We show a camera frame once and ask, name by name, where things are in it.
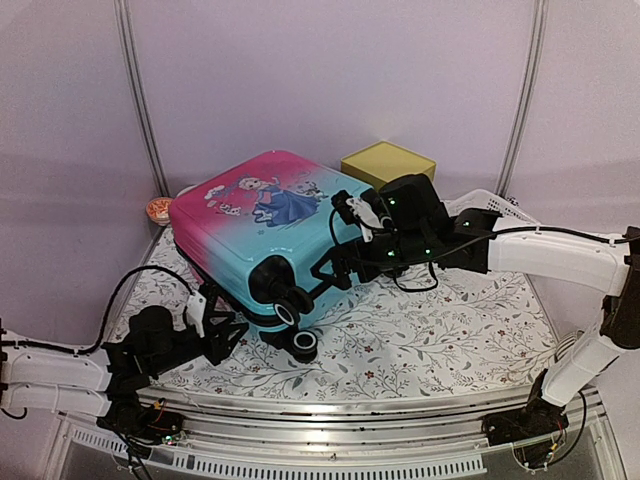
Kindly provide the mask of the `pink and teal kids suitcase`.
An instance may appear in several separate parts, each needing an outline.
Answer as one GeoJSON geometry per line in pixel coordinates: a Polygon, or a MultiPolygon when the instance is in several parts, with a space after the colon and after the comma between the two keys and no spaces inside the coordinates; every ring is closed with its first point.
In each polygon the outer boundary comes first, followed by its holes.
{"type": "Polygon", "coordinates": [[[174,199],[174,243],[265,343],[309,363],[318,350],[313,324],[346,294],[310,268],[331,246],[361,236],[339,220],[331,197],[370,188],[294,153],[268,151],[174,199]]]}

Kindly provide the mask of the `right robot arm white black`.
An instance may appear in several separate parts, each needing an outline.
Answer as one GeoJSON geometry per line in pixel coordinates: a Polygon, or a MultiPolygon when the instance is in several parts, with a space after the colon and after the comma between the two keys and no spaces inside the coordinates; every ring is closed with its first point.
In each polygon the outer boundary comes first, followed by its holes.
{"type": "Polygon", "coordinates": [[[351,275],[366,283],[428,264],[476,273],[521,272],[603,293],[600,319],[537,376],[523,407],[485,418],[492,431],[537,436],[565,425],[564,409],[572,398],[618,357],[639,347],[639,231],[634,227],[621,236],[590,234],[479,208],[434,220],[422,210],[400,209],[394,199],[387,218],[356,199],[340,202],[338,212],[362,233],[331,246],[312,266],[312,275],[324,285],[348,290],[351,275]]]}

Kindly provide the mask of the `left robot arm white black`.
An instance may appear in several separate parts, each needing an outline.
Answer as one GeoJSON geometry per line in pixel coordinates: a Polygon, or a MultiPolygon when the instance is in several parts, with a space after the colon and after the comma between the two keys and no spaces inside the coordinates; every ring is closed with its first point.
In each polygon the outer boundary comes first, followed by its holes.
{"type": "Polygon", "coordinates": [[[169,411],[164,399],[145,406],[138,393],[199,357],[218,365],[231,355],[248,325],[217,309],[217,300],[216,291],[190,295],[182,329],[166,307],[147,306],[130,318],[121,341],[97,347],[47,344],[3,330],[1,406],[87,414],[102,429],[165,442],[182,432],[183,415],[169,411]]]}

